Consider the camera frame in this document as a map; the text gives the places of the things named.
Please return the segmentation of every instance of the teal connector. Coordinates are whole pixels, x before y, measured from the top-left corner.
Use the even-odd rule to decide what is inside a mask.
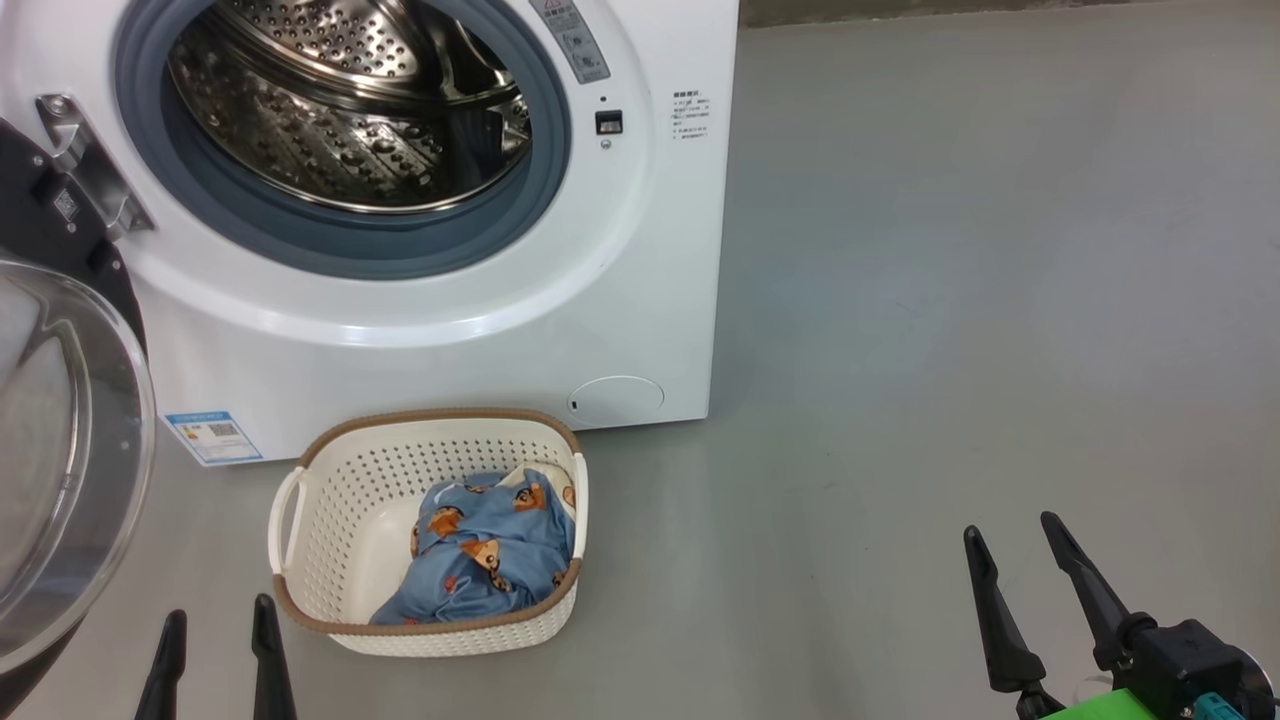
[[[1244,716],[1217,693],[1204,693],[1196,701],[1196,720],[1244,720]]]

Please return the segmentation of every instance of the laundry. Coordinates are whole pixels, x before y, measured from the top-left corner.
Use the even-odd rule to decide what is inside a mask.
[[[475,620],[538,605],[564,579],[576,519],[573,484],[554,465],[433,487],[410,533],[404,580],[370,624]]]

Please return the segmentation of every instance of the basket handle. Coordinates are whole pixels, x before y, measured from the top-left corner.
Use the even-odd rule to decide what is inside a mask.
[[[280,520],[284,515],[284,506],[293,496],[293,491],[302,482],[306,468],[294,468],[289,477],[280,483],[280,489],[275,491],[275,501],[271,502],[271,516],[266,521],[266,560],[271,564],[271,573],[279,575],[293,560],[293,544],[298,539],[298,527],[302,520],[302,501],[306,497],[306,488],[298,492],[298,502],[293,507],[293,527],[289,528],[289,544],[284,548],[284,561],[280,561]]]
[[[573,514],[577,516],[577,521],[573,524],[573,557],[581,560],[582,555],[586,552],[586,506],[590,501],[590,491],[586,482],[586,459],[582,457],[581,452],[573,455],[573,460],[577,464],[577,473],[573,479],[573,500],[577,502],[573,509]]]

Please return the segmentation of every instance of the metal hinge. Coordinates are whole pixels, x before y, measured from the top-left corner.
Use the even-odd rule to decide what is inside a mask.
[[[88,196],[106,224],[106,237],[116,241],[133,231],[155,229],[137,193],[124,181],[79,105],[67,95],[42,95],[36,110],[54,142],[54,164],[69,174]]]

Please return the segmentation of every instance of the white washing machine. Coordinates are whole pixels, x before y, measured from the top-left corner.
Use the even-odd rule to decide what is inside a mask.
[[[736,26],[737,0],[0,0],[0,129],[51,159],[12,138],[8,202],[65,232],[0,245],[132,284],[207,465],[426,406],[704,418]]]

